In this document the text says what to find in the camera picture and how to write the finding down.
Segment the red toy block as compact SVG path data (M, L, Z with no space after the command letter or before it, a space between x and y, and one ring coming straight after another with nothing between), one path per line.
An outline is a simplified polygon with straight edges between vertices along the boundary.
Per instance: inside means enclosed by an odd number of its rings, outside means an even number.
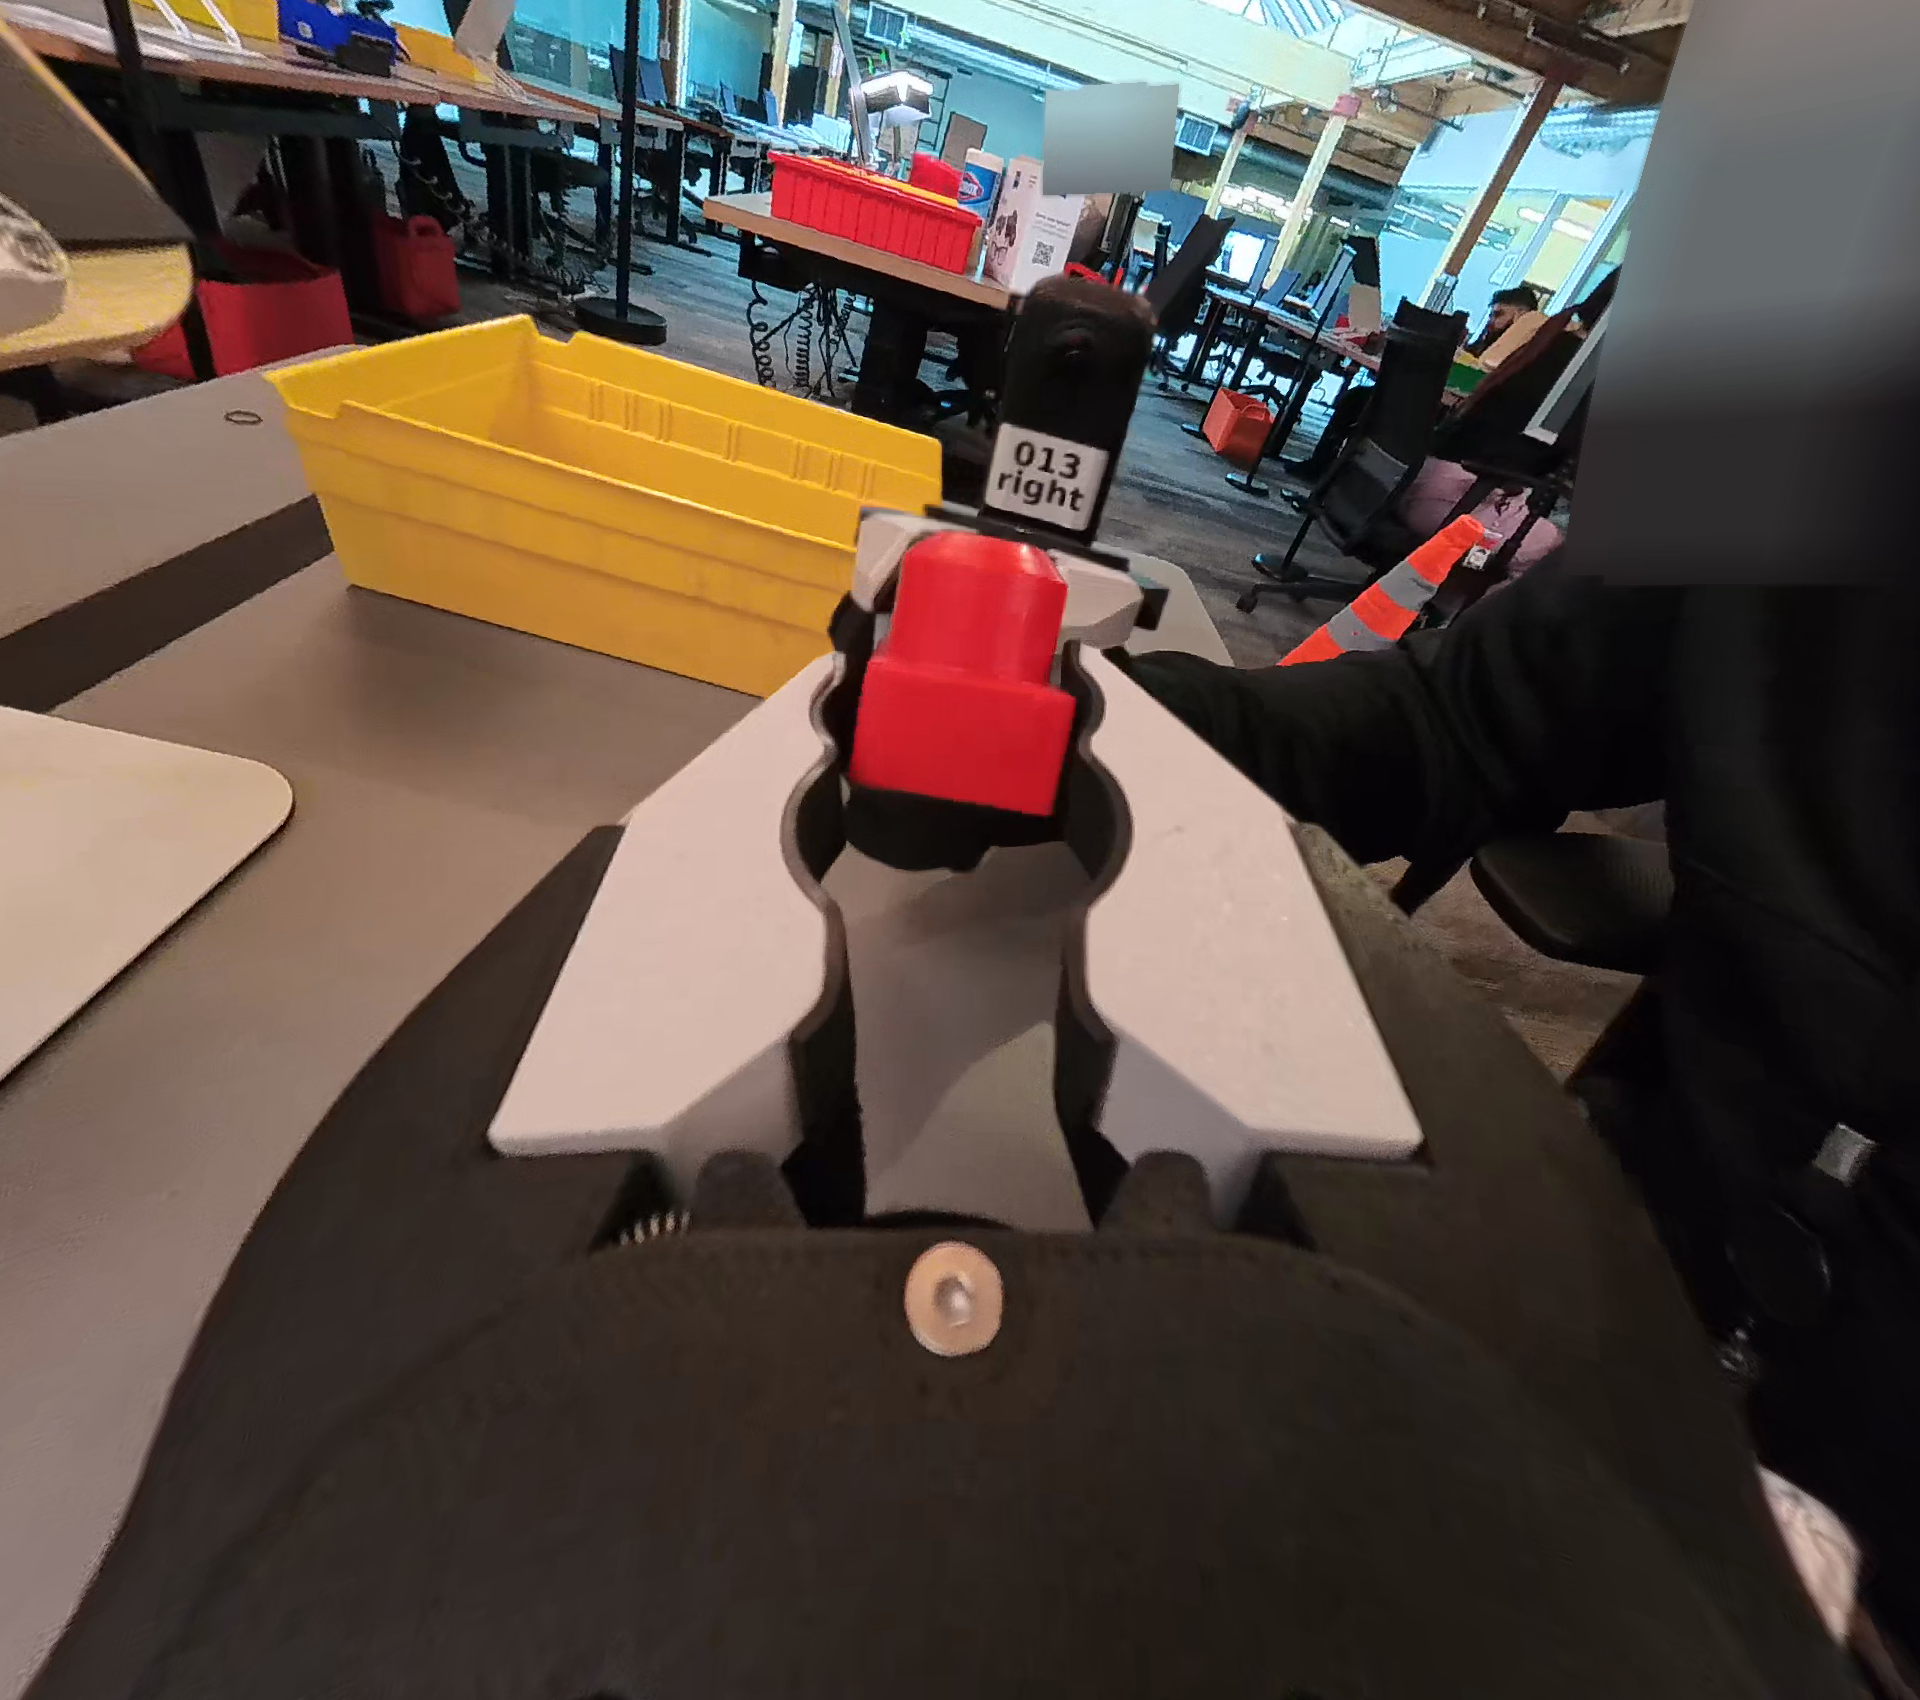
M968 532L914 542L867 661L856 791L1052 814L1076 720L1054 680L1068 580L1038 547Z

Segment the yellow plastic bin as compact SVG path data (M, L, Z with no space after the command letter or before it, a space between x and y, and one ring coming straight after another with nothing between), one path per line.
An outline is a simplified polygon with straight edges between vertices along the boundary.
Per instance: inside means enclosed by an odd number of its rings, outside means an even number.
M764 699L931 437L515 316L265 374L350 587Z

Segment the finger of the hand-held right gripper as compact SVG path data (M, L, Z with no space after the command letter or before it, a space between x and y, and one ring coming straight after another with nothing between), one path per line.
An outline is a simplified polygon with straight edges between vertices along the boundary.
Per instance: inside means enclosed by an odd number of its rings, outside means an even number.
M964 530L961 517L948 512L864 511L858 522L847 601L858 612L881 611L881 595L900 570L906 553L922 538Z
M1088 555L1047 551L1045 558L1066 584L1066 605L1056 650L1081 647L1111 653L1125 647L1139 626L1144 588L1125 561L1094 561Z

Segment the orange traffic cone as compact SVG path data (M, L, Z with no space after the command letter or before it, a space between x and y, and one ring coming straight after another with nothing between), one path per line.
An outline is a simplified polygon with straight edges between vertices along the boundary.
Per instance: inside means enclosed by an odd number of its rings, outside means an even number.
M1288 669L1391 648L1433 602L1454 570L1461 563L1482 563L1492 544L1485 526L1471 515L1449 520L1276 664Z

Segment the white desk lamp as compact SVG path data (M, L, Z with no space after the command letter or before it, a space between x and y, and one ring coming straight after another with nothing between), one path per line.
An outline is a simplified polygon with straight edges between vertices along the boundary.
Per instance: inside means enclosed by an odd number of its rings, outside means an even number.
M851 85L847 126L854 158L871 173L902 176L920 148L931 105L931 82L912 71L891 71Z

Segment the person's right forearm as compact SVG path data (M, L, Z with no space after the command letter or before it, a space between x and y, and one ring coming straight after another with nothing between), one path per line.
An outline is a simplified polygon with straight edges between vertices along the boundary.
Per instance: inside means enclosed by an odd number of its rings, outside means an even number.
M1441 629L1271 667L1118 669L1354 863L1455 864L1665 789L1681 595L1542 561Z

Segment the wooden work table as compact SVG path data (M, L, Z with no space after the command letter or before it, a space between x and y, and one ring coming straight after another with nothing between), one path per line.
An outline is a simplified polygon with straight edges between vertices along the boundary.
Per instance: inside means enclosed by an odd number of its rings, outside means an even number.
M715 229L728 229L755 243L803 250L861 278L886 281L897 288L960 300L981 310L1007 313L1021 300L1019 294L993 282L971 278L966 273L948 273L886 248L783 221L772 215L769 193L710 196L701 202L701 218Z

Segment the black floor stand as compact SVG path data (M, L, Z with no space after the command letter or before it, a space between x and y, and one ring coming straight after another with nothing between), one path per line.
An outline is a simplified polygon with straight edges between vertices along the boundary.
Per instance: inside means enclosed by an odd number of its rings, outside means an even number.
M640 126L640 47L641 0L621 0L621 39L618 57L618 133L612 147L612 292L582 294L574 303L579 333L634 349L666 345L666 320L634 296L634 278L640 273L636 245L636 152Z

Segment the black office chair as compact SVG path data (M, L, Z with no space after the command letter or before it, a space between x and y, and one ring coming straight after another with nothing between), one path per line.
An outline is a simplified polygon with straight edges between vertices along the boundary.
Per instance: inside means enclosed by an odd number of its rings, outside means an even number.
M1427 461L1427 446L1455 355L1468 334L1468 314L1439 314L1403 303L1384 331L1372 389L1335 461L1308 490L1301 522L1282 555L1258 555L1255 579L1232 602L1248 616L1261 599L1346 605L1364 588L1360 579L1308 570L1300 553L1319 534L1331 555L1349 565L1379 563L1403 542L1394 526L1395 507Z

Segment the red floor bin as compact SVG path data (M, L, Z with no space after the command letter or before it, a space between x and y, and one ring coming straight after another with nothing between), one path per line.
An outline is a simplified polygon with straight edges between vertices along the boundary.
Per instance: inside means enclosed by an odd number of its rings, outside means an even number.
M1254 474L1276 425L1273 407L1259 394L1215 389L1198 426L1198 439L1238 473Z

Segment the red tray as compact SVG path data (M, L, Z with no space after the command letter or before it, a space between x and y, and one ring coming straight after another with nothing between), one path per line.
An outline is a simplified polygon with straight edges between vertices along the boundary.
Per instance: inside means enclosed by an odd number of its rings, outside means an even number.
M781 225L948 275L968 275L977 216L955 199L843 161L776 151L769 215Z

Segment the white stand base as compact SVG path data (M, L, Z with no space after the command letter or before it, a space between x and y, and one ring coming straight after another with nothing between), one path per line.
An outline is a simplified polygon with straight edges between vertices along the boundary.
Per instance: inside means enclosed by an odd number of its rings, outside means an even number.
M2 710L2 1074L17 1072L294 814L271 766Z

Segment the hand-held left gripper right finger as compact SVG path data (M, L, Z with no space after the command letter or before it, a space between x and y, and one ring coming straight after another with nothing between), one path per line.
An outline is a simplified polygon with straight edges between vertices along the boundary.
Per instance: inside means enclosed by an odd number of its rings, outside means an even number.
M1054 1111L1090 1214L1151 1155L1230 1222L1270 1156L1402 1166L1424 1129L1286 811L1146 694L1066 648Z

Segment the long wooden table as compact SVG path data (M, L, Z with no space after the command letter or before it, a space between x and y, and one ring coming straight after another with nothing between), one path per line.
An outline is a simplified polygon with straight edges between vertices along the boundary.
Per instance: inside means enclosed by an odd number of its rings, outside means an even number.
M37 57L97 68L117 64L116 40L105 23L29 3L4 3L2 18ZM178 37L133 29L133 44L146 68L178 85L203 82L395 107L446 107L508 123L574 128L592 138L601 133L597 109L508 79L466 80L412 64L399 64L393 74L384 77L343 72L299 54L234 48L199 32Z

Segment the small yellow bin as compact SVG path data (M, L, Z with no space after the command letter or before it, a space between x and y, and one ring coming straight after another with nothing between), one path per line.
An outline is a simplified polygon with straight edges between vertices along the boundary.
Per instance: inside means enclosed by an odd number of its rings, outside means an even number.
M185 40L206 37L228 53L280 48L276 0L128 0L133 15Z

